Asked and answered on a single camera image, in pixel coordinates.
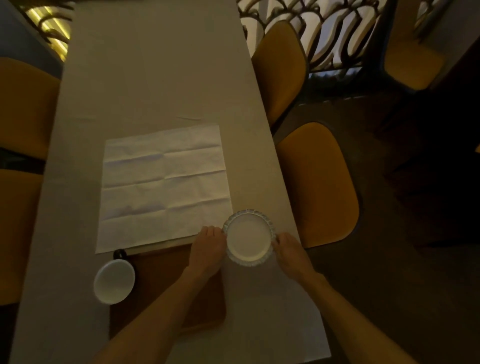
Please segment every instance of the human hand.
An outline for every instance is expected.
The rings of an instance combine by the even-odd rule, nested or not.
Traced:
[[[220,228],[204,226],[190,250],[188,270],[208,280],[222,265],[227,254],[227,237]]]
[[[301,283],[315,274],[312,262],[302,245],[288,232],[277,235],[277,241],[272,242],[278,265],[287,277]]]

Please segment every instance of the person's left hand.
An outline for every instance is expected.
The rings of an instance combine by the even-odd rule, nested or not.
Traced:
[[[222,265],[227,254],[227,237],[220,228],[204,226],[192,244],[188,269],[209,279]]]

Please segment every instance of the gray wall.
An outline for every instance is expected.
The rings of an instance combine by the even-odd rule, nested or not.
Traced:
[[[0,57],[29,63],[61,78],[63,62],[8,0],[0,0]]]
[[[445,65],[434,81],[437,84],[480,36],[480,1],[453,0],[424,44],[445,56]]]

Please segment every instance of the table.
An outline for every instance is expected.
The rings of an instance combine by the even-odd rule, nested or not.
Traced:
[[[108,340],[92,291],[111,259],[94,254],[106,139],[220,125],[234,211],[298,236],[234,1],[80,2],[73,24],[11,363],[85,363]],[[169,363],[329,356],[320,314],[274,259],[222,272],[225,323],[180,339]]]

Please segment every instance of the person's left arm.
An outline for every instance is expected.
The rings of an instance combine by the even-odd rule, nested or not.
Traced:
[[[164,363],[193,299],[220,269],[226,249],[222,230],[204,226],[180,278],[99,351],[92,363]]]

